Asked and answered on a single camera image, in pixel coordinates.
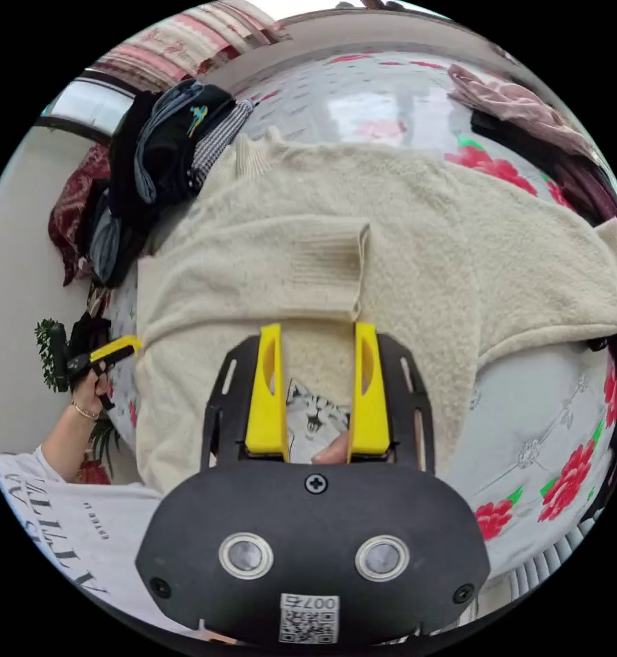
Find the person's left hand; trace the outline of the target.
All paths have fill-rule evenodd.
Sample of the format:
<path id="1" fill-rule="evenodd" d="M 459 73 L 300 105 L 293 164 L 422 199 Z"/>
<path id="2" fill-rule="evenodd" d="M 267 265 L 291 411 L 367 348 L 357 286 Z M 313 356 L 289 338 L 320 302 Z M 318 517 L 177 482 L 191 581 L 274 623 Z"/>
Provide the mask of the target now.
<path id="1" fill-rule="evenodd" d="M 102 413 L 102 397 L 107 396 L 108 387 L 108 376 L 100 365 L 98 373 L 91 370 L 76 384 L 72 403 L 81 415 L 97 420 Z"/>

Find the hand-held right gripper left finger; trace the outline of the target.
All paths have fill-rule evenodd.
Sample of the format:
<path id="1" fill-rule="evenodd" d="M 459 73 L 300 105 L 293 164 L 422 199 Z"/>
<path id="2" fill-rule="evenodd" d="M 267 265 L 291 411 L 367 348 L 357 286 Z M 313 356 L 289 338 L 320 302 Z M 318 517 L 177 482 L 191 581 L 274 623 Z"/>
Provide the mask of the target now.
<path id="1" fill-rule="evenodd" d="M 260 330 L 244 445 L 252 457 L 290 456 L 279 324 Z"/>

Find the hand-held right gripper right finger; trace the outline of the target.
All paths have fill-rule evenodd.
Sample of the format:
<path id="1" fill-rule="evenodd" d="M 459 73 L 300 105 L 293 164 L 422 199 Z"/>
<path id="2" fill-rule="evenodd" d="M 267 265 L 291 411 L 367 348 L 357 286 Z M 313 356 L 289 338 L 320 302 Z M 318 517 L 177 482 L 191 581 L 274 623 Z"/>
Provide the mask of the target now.
<path id="1" fill-rule="evenodd" d="M 390 449 L 390 429 L 375 326 L 356 323 L 354 345 L 348 455 L 385 456 Z"/>

